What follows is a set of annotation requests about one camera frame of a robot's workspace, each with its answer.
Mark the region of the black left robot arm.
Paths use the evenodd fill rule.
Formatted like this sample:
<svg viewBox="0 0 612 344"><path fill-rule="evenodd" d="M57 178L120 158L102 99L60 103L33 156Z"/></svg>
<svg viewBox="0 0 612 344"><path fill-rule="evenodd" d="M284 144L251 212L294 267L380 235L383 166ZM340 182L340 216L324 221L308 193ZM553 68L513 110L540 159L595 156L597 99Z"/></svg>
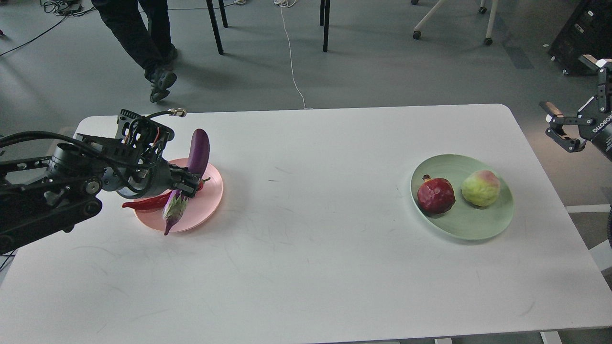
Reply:
<svg viewBox="0 0 612 344"><path fill-rule="evenodd" d="M174 131L154 120L184 117L173 108L142 116L123 109L114 138L78 134L73 139L50 131L24 131L1 139L2 148L33 140L59 140L52 155L1 163L1 252L11 253L98 215L101 190L142 204L169 192L165 231L181 218L186 203L206 182L210 143L196 129L186 166L163 158Z"/></svg>

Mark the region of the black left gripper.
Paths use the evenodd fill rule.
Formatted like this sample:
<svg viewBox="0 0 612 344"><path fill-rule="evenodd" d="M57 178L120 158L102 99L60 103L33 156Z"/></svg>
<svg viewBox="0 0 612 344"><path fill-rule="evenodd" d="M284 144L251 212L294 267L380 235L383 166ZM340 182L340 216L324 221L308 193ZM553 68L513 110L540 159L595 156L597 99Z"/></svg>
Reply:
<svg viewBox="0 0 612 344"><path fill-rule="evenodd" d="M170 189L170 196L194 197L200 190L203 176L198 172L189 172L186 166L170 165L166 160L141 170L114 166L113 172L120 181L115 192L131 200L153 197Z"/></svg>

